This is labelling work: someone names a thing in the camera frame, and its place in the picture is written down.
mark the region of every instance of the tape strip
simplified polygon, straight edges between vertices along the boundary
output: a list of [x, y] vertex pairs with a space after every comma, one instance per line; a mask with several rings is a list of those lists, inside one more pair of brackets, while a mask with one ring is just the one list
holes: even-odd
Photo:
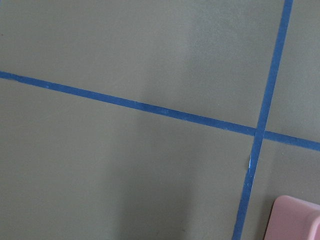
[[293, 4], [293, 0], [285, 0], [283, 5], [280, 26], [279, 26], [278, 34], [275, 41], [275, 47], [274, 47], [273, 56], [271, 60], [269, 75], [268, 75], [268, 79], [267, 79], [267, 83], [264, 91], [264, 96], [262, 100], [256, 132], [253, 140], [253, 145], [251, 148], [250, 164], [244, 179], [241, 199], [240, 199], [239, 208], [236, 216], [236, 222], [233, 229], [232, 240], [241, 239], [241, 235], [242, 235], [242, 231], [243, 231], [243, 227], [246, 219], [246, 214], [248, 210], [250, 195], [252, 191], [252, 186], [254, 183], [256, 169], [258, 165], [260, 150], [261, 150], [262, 142], [263, 142], [265, 131], [266, 131], [266, 125], [267, 125], [271, 101], [272, 101], [272, 97], [273, 97], [274, 89], [276, 85], [281, 56], [282, 56], [282, 52], [283, 52], [283, 48], [286, 40], [286, 34], [287, 34], [292, 4]]
[[205, 116], [199, 116], [191, 113], [186, 113], [182, 111], [172, 110], [165, 107], [150, 105], [147, 103], [142, 103], [138, 101], [128, 100], [121, 97], [116, 96], [110, 96], [94, 91], [88, 91], [72, 86], [66, 86], [58, 83], [53, 83], [49, 81], [43, 81], [32, 77], [26, 77], [26, 76], [19, 76], [16, 74], [0, 71], [0, 78], [8, 79], [8, 80], [16, 80], [20, 83], [29, 84], [33, 86], [37, 86], [40, 88], [50, 89], [62, 93], [67, 93], [71, 95], [76, 95], [88, 99], [93, 99], [105, 103], [115, 104], [131, 109], [136, 109], [148, 113], [163, 115], [166, 117], [174, 118], [174, 119], [180, 119], [196, 124], [206, 125], [210, 127], [215, 127], [218, 129], [228, 130], [240, 134], [245, 134], [249, 136], [254, 136], [256, 129], [249, 126], [243, 126], [240, 124], [222, 121], [210, 117]]
[[306, 140], [306, 139], [302, 139], [294, 136], [288, 136], [288, 135], [275, 133], [271, 131], [265, 131], [264, 138], [271, 141], [283, 143], [283, 144], [320, 151], [320, 142], [316, 142], [316, 141], [310, 141], [310, 140]]

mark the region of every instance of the gray surface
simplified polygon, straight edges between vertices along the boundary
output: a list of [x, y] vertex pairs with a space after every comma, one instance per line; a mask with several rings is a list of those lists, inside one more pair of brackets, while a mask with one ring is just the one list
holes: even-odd
[[267, 129], [320, 142], [320, 1], [297, 0]]
[[0, 238], [230, 239], [252, 137], [0, 81]]
[[[0, 70], [255, 127], [283, 1], [8, 1]], [[269, 131], [319, 141], [320, 4], [293, 4]], [[252, 137], [0, 79], [0, 239], [231, 239]], [[318, 203], [320, 153], [263, 143], [243, 238]]]
[[274, 200], [289, 195], [320, 205], [320, 152], [265, 140], [242, 239], [262, 240]]
[[282, 6], [3, 0], [0, 68], [255, 127]]

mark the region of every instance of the pink object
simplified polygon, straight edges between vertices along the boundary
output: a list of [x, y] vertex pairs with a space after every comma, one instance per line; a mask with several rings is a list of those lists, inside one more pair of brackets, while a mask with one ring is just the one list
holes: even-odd
[[320, 205], [291, 196], [278, 197], [264, 240], [320, 240]]

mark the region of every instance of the pink container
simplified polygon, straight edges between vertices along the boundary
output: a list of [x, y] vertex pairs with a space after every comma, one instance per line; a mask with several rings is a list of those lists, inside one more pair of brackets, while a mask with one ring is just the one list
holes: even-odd
[[291, 196], [278, 197], [264, 240], [320, 240], [320, 205]]

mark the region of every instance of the blue painter's tape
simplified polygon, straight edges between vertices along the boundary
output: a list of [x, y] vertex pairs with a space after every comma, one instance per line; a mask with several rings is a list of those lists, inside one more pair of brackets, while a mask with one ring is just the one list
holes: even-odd
[[94, 91], [88, 91], [72, 86], [66, 86], [62, 84], [57, 84], [49, 81], [43, 81], [39, 79], [35, 79], [32, 77], [19, 76], [16, 74], [8, 73], [0, 71], [0, 78], [8, 79], [8, 80], [16, 80], [20, 83], [29, 84], [45, 89], [50, 89], [62, 93], [72, 94], [88, 99], [98, 100], [105, 103], [115, 104], [131, 109], [141, 110], [148, 113], [163, 115], [167, 117], [171, 117], [174, 119], [180, 119], [196, 124], [206, 125], [210, 127], [215, 127], [223, 130], [228, 130], [240, 134], [245, 134], [249, 136], [254, 136], [256, 129], [249, 126], [243, 126], [232, 122], [222, 121], [210, 117], [199, 116], [191, 113], [186, 113], [182, 111], [172, 110], [165, 107], [150, 105], [138, 101], [128, 100], [116, 96], [110, 96]]
[[270, 111], [271, 101], [274, 94], [281, 56], [282, 56], [282, 52], [283, 52], [283, 48], [286, 40], [286, 34], [287, 34], [292, 4], [293, 4], [293, 0], [285, 0], [283, 5], [280, 26], [279, 26], [279, 30], [278, 30], [278, 34], [275, 42], [269, 75], [268, 75], [268, 79], [267, 79], [267, 83], [264, 91], [259, 119], [256, 127], [256, 133], [254, 136], [253, 145], [251, 149], [250, 166], [247, 170], [247, 173], [244, 179], [241, 199], [240, 199], [239, 208], [236, 216], [236, 222], [233, 229], [232, 240], [240, 240], [242, 231], [244, 228], [246, 214], [248, 210], [248, 204], [249, 204], [252, 186], [254, 183], [256, 169], [258, 165], [260, 150], [261, 150], [262, 142], [263, 142], [265, 131], [266, 131], [266, 125], [267, 125], [268, 115]]
[[[120, 105], [128, 108], [138, 109], [145, 112], [164, 115], [167, 117], [181, 119], [181, 120], [185, 120], [185, 121], [189, 121], [197, 124], [207, 125], [214, 128], [229, 130], [232, 132], [241, 133], [249, 136], [254, 136], [256, 132], [256, 129], [253, 127], [248, 127], [248, 126], [244, 126], [236, 123], [198, 116], [198, 115], [194, 115], [186, 112], [149, 105], [149, 104], [141, 103], [137, 101], [131, 101], [131, 100], [123, 99], [120, 97], [105, 95], [105, 94], [101, 94], [93, 91], [87, 91], [87, 90], [83, 90], [83, 89], [79, 89], [71, 86], [65, 86], [65, 85], [52, 83], [48, 81], [42, 81], [42, 80], [38, 80], [31, 77], [19, 76], [19, 75], [4, 72], [4, 71], [0, 71], [0, 78], [8, 79], [8, 80], [16, 80], [21, 83], [25, 83], [25, 84], [29, 84], [29, 85], [33, 85], [41, 88], [64, 92], [67, 94], [81, 96], [84, 98], [90, 98], [93, 100], [98, 100], [106, 103], [112, 103], [112, 104], [116, 104], [116, 105]], [[306, 140], [298, 137], [287, 136], [280, 133], [266, 131], [264, 133], [264, 138], [268, 140], [276, 141], [279, 143], [283, 143], [283, 144], [320, 151], [319, 142], [310, 141], [310, 140]]]
[[271, 131], [265, 131], [264, 138], [268, 140], [276, 141], [279, 143], [298, 146], [305, 149], [311, 149], [311, 150], [320, 152], [320, 142], [310, 141], [303, 138], [288, 136], [288, 135], [275, 133]]

